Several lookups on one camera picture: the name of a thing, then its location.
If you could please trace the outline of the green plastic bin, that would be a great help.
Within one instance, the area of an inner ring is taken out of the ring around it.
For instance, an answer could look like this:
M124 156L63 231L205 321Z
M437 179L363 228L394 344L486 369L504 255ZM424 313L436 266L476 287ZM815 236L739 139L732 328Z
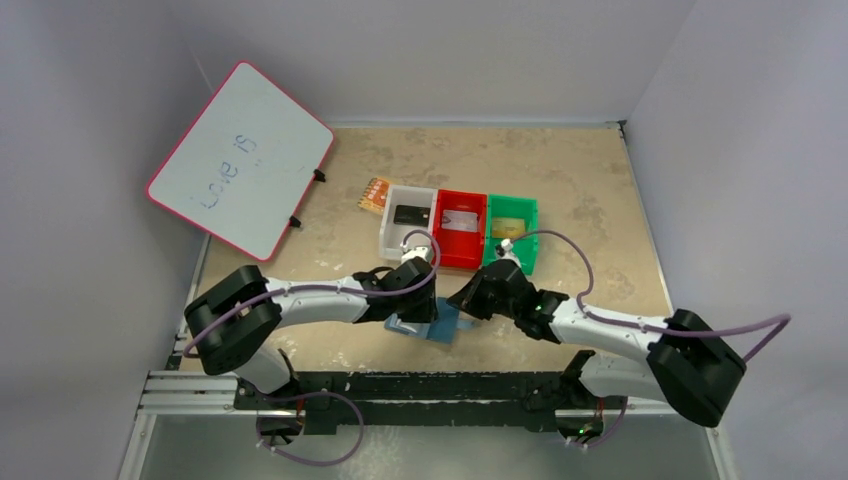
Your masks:
M502 234L495 232L496 219L521 220L524 232L537 230L539 227L537 200L504 195L488 196L482 266L497 259L496 247L504 239ZM538 252L539 238L536 236L528 236L512 246L512 253L521 261L522 271L526 275L534 272Z

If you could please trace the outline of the red plastic bin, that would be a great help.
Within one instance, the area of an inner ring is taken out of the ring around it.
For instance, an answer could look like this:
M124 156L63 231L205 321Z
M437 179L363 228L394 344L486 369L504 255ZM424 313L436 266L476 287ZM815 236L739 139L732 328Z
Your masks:
M433 234L441 248L441 265L459 269L477 269L482 263L486 236L487 196L480 193L440 189L437 192ZM442 211L473 211L479 216L476 233L441 228Z

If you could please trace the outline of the blue card holder wallet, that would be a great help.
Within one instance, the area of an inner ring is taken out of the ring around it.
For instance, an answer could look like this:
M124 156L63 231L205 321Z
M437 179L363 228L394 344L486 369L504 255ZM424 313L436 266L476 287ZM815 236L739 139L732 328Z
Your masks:
M431 323L403 322L396 315L384 322L387 331L446 345L453 343L457 332L473 326L473 321L461 318L460 311L450 306L445 297L437 298L437 317Z

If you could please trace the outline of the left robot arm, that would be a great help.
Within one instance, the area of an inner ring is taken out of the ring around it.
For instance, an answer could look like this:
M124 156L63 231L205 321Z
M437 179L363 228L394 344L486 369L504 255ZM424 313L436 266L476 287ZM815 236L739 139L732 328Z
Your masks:
M437 314L435 277L419 257L315 283L272 279L256 265L242 266L185 308L192 335L185 353L199 358L206 374L233 372L272 408L284 409L297 399L298 382L286 354L271 344L274 331L391 316L429 323Z

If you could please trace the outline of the white plastic bin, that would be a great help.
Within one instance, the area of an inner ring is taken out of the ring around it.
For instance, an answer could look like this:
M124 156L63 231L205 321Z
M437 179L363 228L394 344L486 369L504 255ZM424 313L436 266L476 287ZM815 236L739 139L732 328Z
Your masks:
M378 251L381 258L399 261L402 255L401 244L409 232L415 229L423 229L428 232L433 231L434 220L432 216L435 213L436 200L436 189L397 184L391 185L382 214L379 232ZM429 225L427 227L414 227L394 224L392 217L395 207L399 204L429 207L431 209Z

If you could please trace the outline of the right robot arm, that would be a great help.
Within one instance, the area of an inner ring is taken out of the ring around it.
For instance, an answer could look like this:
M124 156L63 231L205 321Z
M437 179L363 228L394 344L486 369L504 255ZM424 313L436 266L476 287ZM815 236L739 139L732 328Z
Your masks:
M561 381L564 399L584 407L603 397L661 401L703 427L717 426L746 373L745 361L695 313L669 318L623 315L632 325L599 321L603 310L536 288L512 261L480 270L448 304L476 319L511 319L534 340L582 346Z

